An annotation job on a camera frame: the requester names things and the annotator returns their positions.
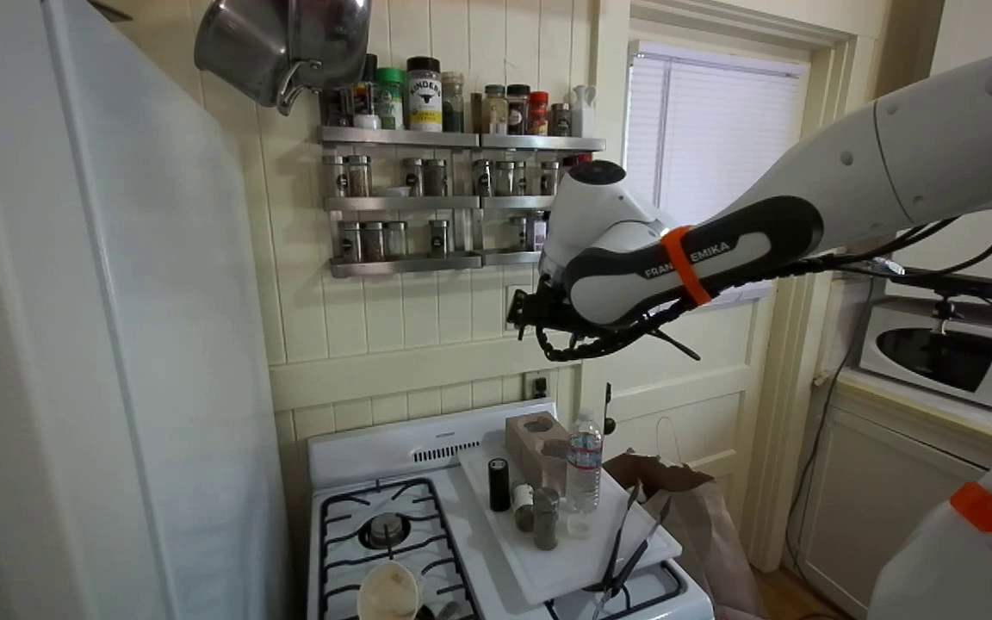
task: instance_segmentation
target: wooden floor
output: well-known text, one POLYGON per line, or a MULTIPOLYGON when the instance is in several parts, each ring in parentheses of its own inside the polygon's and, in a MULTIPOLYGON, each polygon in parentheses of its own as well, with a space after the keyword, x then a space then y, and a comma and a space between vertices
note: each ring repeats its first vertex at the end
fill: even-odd
POLYGON ((753 574, 771 620, 800 620, 811 613, 824 613, 828 617, 847 620, 847 616, 822 603, 806 584, 786 569, 780 568, 768 574, 754 570, 753 574))

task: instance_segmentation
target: paper cup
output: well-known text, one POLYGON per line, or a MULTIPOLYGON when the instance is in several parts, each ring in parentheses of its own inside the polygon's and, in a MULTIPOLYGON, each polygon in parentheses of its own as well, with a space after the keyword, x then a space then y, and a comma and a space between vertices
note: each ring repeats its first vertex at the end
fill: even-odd
POLYGON ((419 582, 398 561, 370 570, 358 587, 359 620, 413 620, 419 610, 419 582))

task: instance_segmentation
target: microwave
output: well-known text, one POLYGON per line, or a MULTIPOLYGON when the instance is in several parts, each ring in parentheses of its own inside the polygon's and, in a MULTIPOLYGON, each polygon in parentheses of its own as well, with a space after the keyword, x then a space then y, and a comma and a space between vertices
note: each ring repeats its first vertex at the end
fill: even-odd
MULTIPOLYGON (((966 306, 968 317, 972 310, 981 310, 966 306)), ((912 301, 897 300, 872 307, 859 367, 992 407, 992 360, 934 344, 936 328, 932 309, 912 301)), ((973 319, 948 321, 945 332, 955 338, 992 344, 992 319, 980 314, 973 319)))

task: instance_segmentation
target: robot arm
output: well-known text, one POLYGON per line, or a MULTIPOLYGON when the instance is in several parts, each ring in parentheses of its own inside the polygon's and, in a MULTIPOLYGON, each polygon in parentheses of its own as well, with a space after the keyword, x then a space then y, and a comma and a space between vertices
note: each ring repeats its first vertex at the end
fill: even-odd
POLYGON ((538 290, 516 299, 509 321, 520 333, 610 338, 584 357, 606 354, 646 333, 630 328, 669 301, 690 309, 815 252, 988 208, 992 58, 841 118, 690 229, 631 195, 618 165, 575 166, 551 209, 538 290))

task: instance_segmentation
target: water bottle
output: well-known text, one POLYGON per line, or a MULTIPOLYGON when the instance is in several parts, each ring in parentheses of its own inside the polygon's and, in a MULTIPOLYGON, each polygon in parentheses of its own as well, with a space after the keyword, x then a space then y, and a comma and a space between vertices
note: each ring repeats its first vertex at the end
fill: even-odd
POLYGON ((603 467, 603 433, 591 409, 581 409, 568 433, 566 502, 568 535, 587 538, 599 506, 599 469, 603 467))

